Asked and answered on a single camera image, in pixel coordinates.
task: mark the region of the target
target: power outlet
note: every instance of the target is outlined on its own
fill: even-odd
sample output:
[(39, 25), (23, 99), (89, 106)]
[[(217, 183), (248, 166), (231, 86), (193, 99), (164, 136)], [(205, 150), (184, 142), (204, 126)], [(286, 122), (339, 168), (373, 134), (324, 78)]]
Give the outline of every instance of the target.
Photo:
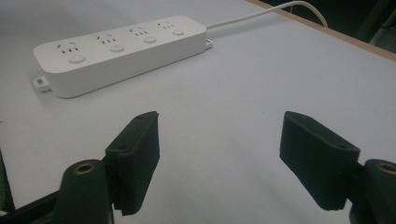
[(44, 70), (39, 79), (57, 96), (71, 98), (202, 53), (212, 44), (205, 26), (178, 16), (42, 44), (34, 54)]

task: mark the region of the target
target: power cord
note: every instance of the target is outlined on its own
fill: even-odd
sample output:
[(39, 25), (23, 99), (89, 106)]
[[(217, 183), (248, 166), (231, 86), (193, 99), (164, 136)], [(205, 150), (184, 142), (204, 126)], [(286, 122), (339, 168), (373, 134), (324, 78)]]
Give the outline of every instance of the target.
[(270, 7), (270, 8), (265, 9), (264, 11), (257, 12), (257, 13), (254, 13), (254, 14), (251, 14), (251, 15), (247, 15), (247, 16), (244, 16), (244, 17), (239, 17), (239, 18), (232, 19), (232, 20), (220, 21), (220, 22), (212, 23), (212, 24), (207, 25), (206, 29), (209, 30), (209, 29), (212, 29), (212, 28), (215, 28), (215, 27), (219, 27), (219, 26), (223, 26), (223, 25), (227, 25), (227, 24), (231, 24), (231, 23), (235, 23), (235, 22), (239, 22), (239, 21), (245, 21), (245, 20), (248, 20), (248, 19), (251, 19), (251, 18), (258, 17), (260, 15), (266, 14), (268, 12), (272, 12), (272, 11), (275, 11), (275, 10), (278, 10), (278, 9), (282, 9), (284, 7), (292, 7), (292, 6), (303, 6), (303, 7), (307, 7), (309, 9), (311, 9), (312, 12), (314, 12), (315, 15), (318, 16), (318, 18), (320, 19), (322, 25), (324, 27), (328, 27), (326, 20), (324, 19), (324, 17), (320, 14), (320, 12), (314, 6), (312, 6), (311, 4), (309, 4), (307, 2), (304, 2), (304, 1), (294, 1), (294, 2), (288, 2), (288, 3), (285, 3), (285, 4), (279, 5), (277, 7)]

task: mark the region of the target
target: round white button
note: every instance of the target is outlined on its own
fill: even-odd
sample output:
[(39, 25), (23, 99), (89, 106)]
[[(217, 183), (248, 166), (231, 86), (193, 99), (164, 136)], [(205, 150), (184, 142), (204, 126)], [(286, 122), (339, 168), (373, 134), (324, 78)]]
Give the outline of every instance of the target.
[(85, 57), (81, 54), (75, 54), (69, 57), (70, 63), (82, 63), (85, 61)]
[(110, 47), (110, 51), (114, 52), (114, 53), (119, 53), (119, 52), (122, 52), (123, 50), (124, 50), (123, 45), (112, 45)]
[(154, 36), (146, 36), (143, 41), (145, 41), (145, 43), (152, 44), (155, 43), (157, 39)]
[(174, 35), (184, 35), (184, 31), (180, 29), (176, 29), (172, 32)]

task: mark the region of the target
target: white table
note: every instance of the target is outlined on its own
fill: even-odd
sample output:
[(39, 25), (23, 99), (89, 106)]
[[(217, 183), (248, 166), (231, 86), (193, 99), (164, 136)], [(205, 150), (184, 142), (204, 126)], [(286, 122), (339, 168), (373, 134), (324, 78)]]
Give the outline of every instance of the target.
[(135, 116), (160, 113), (161, 159), (142, 210), (117, 223), (349, 223), (322, 211), (278, 157), (283, 114), (306, 114), (396, 161), (396, 63), (270, 13), (208, 31), (214, 48), (73, 99), (33, 89), (39, 44), (183, 15), (202, 24), (241, 0), (0, 3), (0, 148), (17, 207), (76, 161), (102, 159)]

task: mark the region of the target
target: brown table edge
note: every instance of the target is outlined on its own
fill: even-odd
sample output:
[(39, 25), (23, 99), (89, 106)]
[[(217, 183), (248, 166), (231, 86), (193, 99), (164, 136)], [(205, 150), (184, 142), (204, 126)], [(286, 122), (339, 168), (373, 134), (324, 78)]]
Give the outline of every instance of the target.
[[(260, 2), (259, 0), (246, 0), (246, 1), (248, 1), (249, 3), (252, 3), (254, 5), (257, 5), (259, 7), (264, 7), (264, 8), (271, 7), (271, 5), (268, 5), (268, 4), (264, 3), (264, 2)], [(368, 50), (368, 51), (370, 51), (370, 52), (372, 52), (372, 53), (374, 53), (376, 55), (382, 56), (384, 58), (387, 58), (389, 60), (392, 60), (392, 61), (396, 62), (396, 54), (392, 53), (392, 52), (390, 52), (388, 50), (381, 49), (379, 47), (370, 45), (370, 44), (368, 44), (366, 42), (360, 41), (360, 40), (358, 40), (356, 38), (353, 38), (351, 36), (341, 34), (341, 33), (336, 32), (336, 31), (334, 31), (334, 30), (332, 30), (330, 28), (326, 28), (326, 27), (324, 27), (322, 25), (319, 25), (319, 24), (314, 23), (312, 21), (306, 20), (306, 19), (301, 18), (299, 16), (293, 15), (293, 14), (287, 12), (287, 11), (284, 11), (284, 10), (277, 10), (276, 13), (278, 13), (278, 14), (280, 14), (282, 16), (291, 18), (291, 19), (293, 19), (295, 21), (298, 21), (298, 22), (300, 22), (302, 24), (308, 25), (308, 26), (310, 26), (312, 28), (315, 28), (317, 30), (320, 30), (321, 32), (326, 33), (328, 35), (332, 35), (332, 36), (334, 36), (334, 37), (336, 37), (338, 39), (344, 40), (344, 41), (346, 41), (347, 43), (349, 43), (351, 45), (354, 45), (354, 46), (359, 47), (361, 49)]]

